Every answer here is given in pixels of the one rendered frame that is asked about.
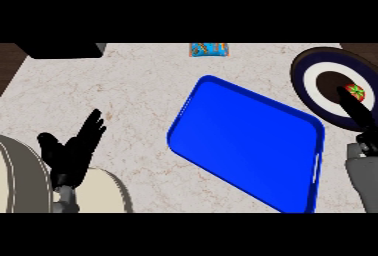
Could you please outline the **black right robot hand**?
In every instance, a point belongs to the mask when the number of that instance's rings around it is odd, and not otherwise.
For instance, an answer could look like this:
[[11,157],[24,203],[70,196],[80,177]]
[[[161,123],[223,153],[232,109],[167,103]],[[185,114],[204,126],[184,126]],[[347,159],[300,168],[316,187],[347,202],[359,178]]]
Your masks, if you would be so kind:
[[340,105],[364,132],[356,141],[367,156],[378,156],[378,126],[370,109],[344,87],[337,88]]

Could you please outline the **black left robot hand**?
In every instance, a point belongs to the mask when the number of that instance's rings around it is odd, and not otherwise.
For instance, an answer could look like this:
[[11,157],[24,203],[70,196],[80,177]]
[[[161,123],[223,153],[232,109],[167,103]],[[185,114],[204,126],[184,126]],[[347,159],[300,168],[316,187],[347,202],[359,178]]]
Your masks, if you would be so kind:
[[40,133],[37,136],[42,158],[51,167],[54,189],[62,186],[76,189],[82,185],[92,156],[107,130],[101,115],[102,112],[95,109],[85,121],[79,134],[65,144],[48,132]]

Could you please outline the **red tomato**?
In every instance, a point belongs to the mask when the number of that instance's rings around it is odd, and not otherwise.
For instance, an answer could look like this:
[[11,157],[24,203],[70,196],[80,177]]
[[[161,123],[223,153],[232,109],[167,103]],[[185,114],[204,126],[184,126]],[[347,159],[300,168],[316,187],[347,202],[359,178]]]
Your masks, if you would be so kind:
[[365,100],[365,90],[358,84],[347,84],[344,88],[359,101]]

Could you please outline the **dark blue white plate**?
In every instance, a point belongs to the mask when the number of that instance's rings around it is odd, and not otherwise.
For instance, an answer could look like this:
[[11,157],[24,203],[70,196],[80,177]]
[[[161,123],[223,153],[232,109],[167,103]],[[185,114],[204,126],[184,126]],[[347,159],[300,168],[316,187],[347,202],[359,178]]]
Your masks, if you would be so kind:
[[291,64],[291,83],[312,112],[337,127],[362,129],[340,106],[339,87],[358,84],[365,90],[361,103],[378,124],[378,66],[347,50],[315,47],[305,50]]

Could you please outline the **blue plastic tray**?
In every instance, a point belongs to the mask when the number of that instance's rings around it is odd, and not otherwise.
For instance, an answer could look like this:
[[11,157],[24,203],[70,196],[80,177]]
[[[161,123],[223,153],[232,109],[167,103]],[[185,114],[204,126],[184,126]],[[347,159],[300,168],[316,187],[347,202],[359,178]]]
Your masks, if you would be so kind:
[[167,132],[172,151],[284,213],[316,209],[324,141],[315,116],[212,75]]

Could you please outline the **black appliance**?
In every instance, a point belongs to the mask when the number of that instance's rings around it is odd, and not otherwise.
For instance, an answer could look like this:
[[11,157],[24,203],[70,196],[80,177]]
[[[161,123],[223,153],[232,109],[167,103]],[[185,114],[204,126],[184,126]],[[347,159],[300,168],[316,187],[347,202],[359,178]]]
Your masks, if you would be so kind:
[[101,58],[105,43],[17,43],[17,46],[34,59]]

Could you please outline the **blue orange snack packet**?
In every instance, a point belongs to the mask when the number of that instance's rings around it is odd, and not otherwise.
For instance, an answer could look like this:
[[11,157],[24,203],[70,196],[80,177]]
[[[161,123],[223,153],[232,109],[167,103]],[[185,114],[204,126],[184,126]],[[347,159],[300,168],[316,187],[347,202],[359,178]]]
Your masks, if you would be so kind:
[[229,55],[229,45],[226,43],[191,43],[191,57],[226,57]]

